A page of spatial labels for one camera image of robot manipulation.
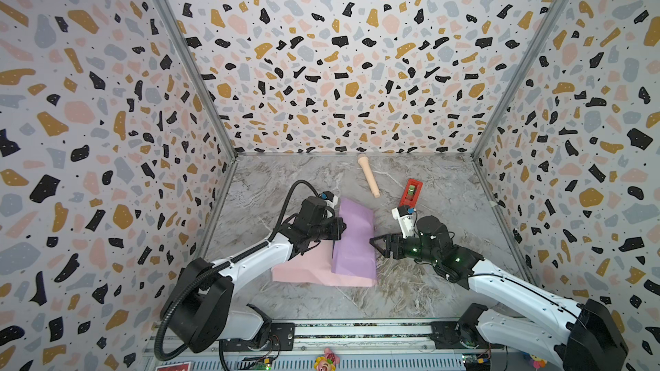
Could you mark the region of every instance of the metal corner post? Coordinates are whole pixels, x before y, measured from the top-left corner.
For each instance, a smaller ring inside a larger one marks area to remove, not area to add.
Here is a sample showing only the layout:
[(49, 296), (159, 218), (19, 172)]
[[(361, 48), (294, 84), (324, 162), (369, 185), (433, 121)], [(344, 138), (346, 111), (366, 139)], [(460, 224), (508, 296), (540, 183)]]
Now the metal corner post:
[(518, 65), (518, 69), (514, 73), (511, 80), (509, 81), (509, 84), (507, 85), (506, 89), (504, 90), (504, 93), (502, 94), (502, 98), (499, 100), (497, 106), (495, 106), (495, 111), (492, 113), (491, 119), (488, 120), (488, 123), (486, 124), (486, 128), (479, 137), (479, 140), (477, 141), (476, 146), (474, 147), (474, 151), (472, 152), (473, 158), (475, 159), (479, 158), (486, 149), (486, 146), (488, 145), (488, 141), (491, 138), (491, 135), (493, 134), (495, 129), (497, 128), (497, 124), (499, 120), (502, 119), (504, 113), (506, 112), (507, 107), (514, 100), (518, 88), (520, 88), (521, 84), (525, 80), (525, 76), (527, 75), (527, 72), (536, 61), (537, 56), (539, 55), (542, 47), (545, 44), (545, 41), (549, 38), (550, 33), (552, 32), (552, 27), (557, 22), (557, 19), (559, 19), (559, 16), (561, 16), (561, 14), (564, 12), (564, 9), (568, 4), (568, 2), (569, 0), (552, 0), (552, 4), (550, 5), (548, 14), (545, 16), (545, 19), (543, 19), (543, 21), (541, 22), (539, 30), (536, 32), (536, 35), (534, 35), (534, 37), (532, 38), (532, 41), (529, 44), (529, 48), (527, 49), (527, 52), (525, 52), (525, 54), (523, 55), (523, 58), (520, 61), (520, 65)]
[(169, 6), (168, 0), (153, 0), (154, 7), (158, 11), (158, 14), (161, 15), (162, 22), (165, 25), (165, 29), (169, 34), (169, 38), (172, 40), (172, 45), (174, 46), (175, 51), (179, 54), (181, 62), (184, 65), (184, 68), (188, 71), (190, 79), (193, 82), (195, 92), (199, 95), (199, 98), (202, 101), (204, 110), (208, 113), (209, 121), (215, 132), (220, 138), (222, 147), (225, 149), (227, 154), (231, 158), (231, 162), (236, 161), (236, 152), (234, 146), (229, 140), (229, 136), (224, 130), (224, 125), (220, 119), (218, 112), (215, 110), (213, 102), (210, 100), (209, 90), (206, 88), (204, 81), (201, 78), (199, 70), (197, 70), (197, 65), (193, 60), (192, 55), (188, 52), (188, 45), (186, 44), (184, 37), (181, 35), (181, 31), (176, 22), (176, 18), (172, 13), (172, 8)]

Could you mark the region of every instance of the terrazzo pattern wall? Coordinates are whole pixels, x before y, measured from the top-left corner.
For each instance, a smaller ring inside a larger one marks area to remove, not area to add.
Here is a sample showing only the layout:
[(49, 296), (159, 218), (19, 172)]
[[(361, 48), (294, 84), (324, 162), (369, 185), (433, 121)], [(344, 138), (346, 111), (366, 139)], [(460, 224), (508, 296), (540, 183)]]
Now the terrazzo pattern wall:
[(237, 151), (467, 152), (552, 0), (170, 0)]
[(224, 152), (150, 0), (0, 11), (0, 368), (136, 369)]
[(640, 371), (660, 367), (659, 13), (571, 0), (478, 160), (540, 283), (606, 304)]

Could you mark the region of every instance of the purple cloth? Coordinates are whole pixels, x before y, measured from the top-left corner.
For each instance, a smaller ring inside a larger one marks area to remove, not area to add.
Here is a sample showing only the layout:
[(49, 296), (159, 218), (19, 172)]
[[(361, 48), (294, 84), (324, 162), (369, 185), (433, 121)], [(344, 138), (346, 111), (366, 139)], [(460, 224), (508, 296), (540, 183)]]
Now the purple cloth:
[(332, 272), (346, 276), (376, 279), (374, 211), (347, 198), (341, 198), (339, 216), (346, 223), (341, 240), (334, 243)]

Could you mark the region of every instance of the terrazzo wallpaper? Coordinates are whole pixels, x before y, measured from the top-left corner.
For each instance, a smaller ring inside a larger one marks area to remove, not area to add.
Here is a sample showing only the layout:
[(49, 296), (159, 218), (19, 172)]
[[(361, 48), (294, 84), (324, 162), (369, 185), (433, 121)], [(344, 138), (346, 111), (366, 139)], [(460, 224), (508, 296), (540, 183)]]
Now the terrazzo wallpaper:
[(467, 152), (552, 0), (170, 0), (239, 152)]
[(150, 0), (0, 11), (0, 368), (136, 369), (225, 152)]
[(478, 159), (547, 289), (660, 369), (660, 0), (571, 0)]

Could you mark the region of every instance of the gray marble tabletop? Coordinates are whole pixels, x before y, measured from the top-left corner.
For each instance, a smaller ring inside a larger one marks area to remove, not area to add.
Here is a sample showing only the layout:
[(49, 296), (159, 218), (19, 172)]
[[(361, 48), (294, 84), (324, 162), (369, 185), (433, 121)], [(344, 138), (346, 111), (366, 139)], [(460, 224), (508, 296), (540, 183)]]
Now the gray marble tabletop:
[[(355, 156), (241, 156), (238, 161), (207, 260), (235, 255), (268, 236), (297, 179), (310, 181), (319, 192), (330, 190), (375, 210), (376, 235), (400, 232), (391, 209), (399, 205), (408, 179), (414, 178), (424, 183), (417, 202), (420, 216), (435, 215), (456, 233), (456, 244), (520, 275), (469, 158), (370, 157), (380, 198), (372, 195)], [(304, 186), (296, 188), (288, 213), (297, 211), (309, 194)], [(373, 287), (273, 282), (266, 272), (234, 299), (252, 303), (277, 319), (458, 317), (472, 302), (496, 303), (448, 283), (430, 266), (413, 260), (378, 256), (376, 264), (378, 284)]]

